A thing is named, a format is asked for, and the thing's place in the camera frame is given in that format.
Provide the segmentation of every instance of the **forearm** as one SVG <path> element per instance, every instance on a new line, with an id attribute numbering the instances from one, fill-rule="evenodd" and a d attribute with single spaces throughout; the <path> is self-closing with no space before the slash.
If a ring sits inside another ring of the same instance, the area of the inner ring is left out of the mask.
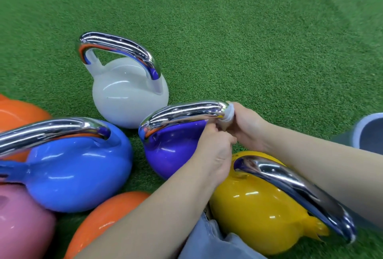
<path id="1" fill-rule="evenodd" d="M 170 258 L 188 237 L 214 188 L 202 163 L 190 160 L 76 258 Z"/>
<path id="2" fill-rule="evenodd" d="M 265 128 L 264 137 L 270 155 L 383 227 L 383 155 L 271 124 Z"/>

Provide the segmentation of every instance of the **purple kettlebell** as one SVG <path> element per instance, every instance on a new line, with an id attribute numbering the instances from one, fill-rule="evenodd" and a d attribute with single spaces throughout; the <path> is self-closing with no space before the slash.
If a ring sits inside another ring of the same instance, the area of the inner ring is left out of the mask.
<path id="1" fill-rule="evenodd" d="M 193 155 L 208 119 L 218 119 L 226 130 L 233 118 L 233 105 L 223 101 L 179 103 L 148 116 L 138 135 L 152 169 L 168 179 Z"/>

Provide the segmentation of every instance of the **hand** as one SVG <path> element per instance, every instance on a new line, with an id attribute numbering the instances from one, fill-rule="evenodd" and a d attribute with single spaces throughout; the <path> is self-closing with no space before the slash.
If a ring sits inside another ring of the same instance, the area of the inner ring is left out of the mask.
<path id="1" fill-rule="evenodd" d="M 269 124 L 255 111 L 233 103 L 235 117 L 227 131 L 237 138 L 238 142 L 252 151 L 268 153 L 265 142 Z"/>
<path id="2" fill-rule="evenodd" d="M 190 160 L 201 162 L 212 178 L 214 187 L 221 184 L 229 174 L 232 145 L 237 139 L 224 131 L 218 131 L 214 120 L 207 122 L 199 138 L 197 149 Z"/>

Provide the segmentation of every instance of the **white kettlebell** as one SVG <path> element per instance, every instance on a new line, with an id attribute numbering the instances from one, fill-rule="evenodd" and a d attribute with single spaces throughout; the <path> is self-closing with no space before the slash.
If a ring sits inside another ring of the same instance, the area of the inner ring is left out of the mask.
<path id="1" fill-rule="evenodd" d="M 94 49 L 126 57 L 103 66 Z M 80 36 L 78 51 L 94 78 L 93 100 L 110 123 L 136 129 L 152 112 L 167 106 L 169 90 L 155 58 L 141 45 L 118 36 L 87 32 Z"/>

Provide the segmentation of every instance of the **orange kettlebell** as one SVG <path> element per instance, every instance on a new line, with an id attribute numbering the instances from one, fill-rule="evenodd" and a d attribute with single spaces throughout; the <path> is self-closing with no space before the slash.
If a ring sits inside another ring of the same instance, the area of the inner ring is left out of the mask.
<path id="1" fill-rule="evenodd" d="M 43 109 L 18 100 L 11 100 L 0 94 L 0 132 L 9 131 L 31 123 L 51 119 L 52 116 Z M 8 156 L 3 160 L 25 162 L 29 151 Z"/>
<path id="2" fill-rule="evenodd" d="M 64 259 L 73 259 L 106 229 L 137 208 L 149 196 L 150 194 L 146 192 L 125 192 L 100 204 L 77 229 Z"/>

